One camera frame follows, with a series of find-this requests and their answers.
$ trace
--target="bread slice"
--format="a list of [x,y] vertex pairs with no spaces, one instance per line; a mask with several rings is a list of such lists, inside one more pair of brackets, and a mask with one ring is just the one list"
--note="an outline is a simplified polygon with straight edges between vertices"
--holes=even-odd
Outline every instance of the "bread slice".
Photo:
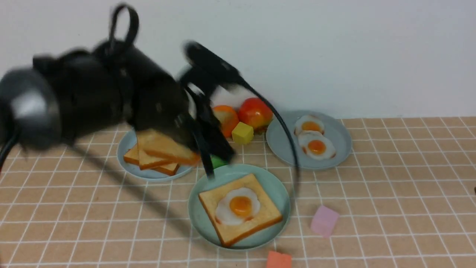
[[[257,196],[260,202],[260,210],[252,219],[245,221],[240,225],[224,225],[215,217],[215,210],[219,201],[224,198],[231,190],[239,188],[251,189]],[[235,243],[243,240],[252,234],[261,231],[269,226],[272,226],[283,219],[282,214],[278,208],[274,205],[273,201],[269,198],[266,192],[263,190],[261,184],[254,176],[249,174],[243,178],[232,181],[228,184],[220,186],[218,188],[201,192],[198,195],[200,202],[203,205],[218,238],[223,247],[231,247]]]
[[141,170],[151,169],[151,168],[155,168],[165,164],[171,164],[174,162],[169,159],[165,159],[163,157],[155,157],[155,156],[149,155],[144,151],[144,148],[146,148],[147,146],[147,142],[152,136],[153,136],[153,133],[149,131],[136,132],[137,147],[138,147],[138,154],[139,154],[138,166]]
[[200,160],[198,154],[186,146],[175,142],[169,136],[155,130],[145,130],[137,135],[139,148],[147,155],[164,158],[182,165],[196,165]]
[[[124,162],[139,166],[139,149],[137,147],[137,144],[134,145],[134,147],[132,147],[131,149],[129,149],[127,153],[124,155]],[[157,166],[151,169],[160,173],[167,174],[169,176],[173,176],[177,173],[177,170],[179,169],[179,167],[180,167],[179,164],[171,163],[171,164],[164,164],[161,166]]]

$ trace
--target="pink cube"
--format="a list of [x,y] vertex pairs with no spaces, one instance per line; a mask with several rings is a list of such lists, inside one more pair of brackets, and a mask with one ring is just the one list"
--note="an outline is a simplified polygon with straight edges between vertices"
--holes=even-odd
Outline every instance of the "pink cube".
[[336,226],[337,219],[339,219],[339,213],[321,205],[312,218],[311,230],[328,238]]

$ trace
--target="fried egg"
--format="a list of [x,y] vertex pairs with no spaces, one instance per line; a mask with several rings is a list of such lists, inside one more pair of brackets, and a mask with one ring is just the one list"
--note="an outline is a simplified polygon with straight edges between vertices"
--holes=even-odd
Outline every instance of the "fried egg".
[[224,225],[240,225],[251,220],[261,208],[258,196],[249,188],[231,190],[215,211],[215,220]]
[[294,135],[297,136],[303,131],[316,131],[324,134],[324,123],[315,115],[304,115],[296,120]]
[[316,160],[331,159],[336,156],[332,141],[316,131],[302,131],[297,136],[297,143],[302,151]]

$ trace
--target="toy fruit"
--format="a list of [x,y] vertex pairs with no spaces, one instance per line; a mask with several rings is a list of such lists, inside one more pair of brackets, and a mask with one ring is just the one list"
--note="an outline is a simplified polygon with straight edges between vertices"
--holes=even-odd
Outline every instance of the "toy fruit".
[[252,126],[256,134],[260,134],[273,120],[273,112],[259,98],[249,98],[241,105],[238,117],[241,122]]
[[239,123],[238,114],[231,106],[219,105],[213,107],[213,114],[221,123],[221,132],[226,138],[231,137],[231,132]]

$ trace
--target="light blue plate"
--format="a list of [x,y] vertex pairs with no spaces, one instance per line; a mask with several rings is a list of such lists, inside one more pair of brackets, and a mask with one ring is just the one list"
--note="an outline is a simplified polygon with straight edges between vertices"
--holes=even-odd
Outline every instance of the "light blue plate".
[[[281,212],[283,220],[239,241],[231,248],[222,247],[218,235],[198,198],[198,194],[225,185],[251,173],[255,175],[264,191]],[[235,251],[254,249],[271,242],[288,224],[290,211],[289,195],[282,182],[272,173],[254,165],[235,164],[215,169],[215,178],[209,181],[206,175],[201,177],[193,187],[188,199],[188,216],[196,231],[213,245]]]
[[188,165],[181,165],[177,173],[173,176],[169,176],[167,174],[163,174],[160,172],[157,172],[155,170],[140,170],[138,166],[132,165],[129,163],[124,162],[123,156],[126,154],[126,152],[134,147],[137,143],[137,138],[136,138],[136,133],[134,131],[129,131],[127,132],[124,137],[122,137],[122,140],[119,142],[118,145],[118,150],[117,150],[117,158],[120,163],[120,165],[131,175],[134,175],[136,177],[145,179],[147,181],[151,182],[162,182],[162,181],[169,181],[173,179],[180,178],[190,172],[192,169],[191,166]]
[[[334,158],[328,160],[315,160],[307,156],[299,148],[298,139],[293,134],[294,127],[296,120],[306,114],[315,115],[324,123],[324,136],[332,141],[332,144],[336,148],[336,156]],[[352,151],[352,137],[346,127],[344,127],[344,125],[338,120],[326,114],[311,111],[283,112],[281,113],[281,117],[293,137],[301,168],[312,170],[328,169],[339,165],[349,157],[350,152]],[[268,130],[266,131],[266,142],[278,158],[290,165],[294,165],[294,158],[288,138],[286,137],[286,133],[282,126],[276,119],[274,119],[268,126]]]

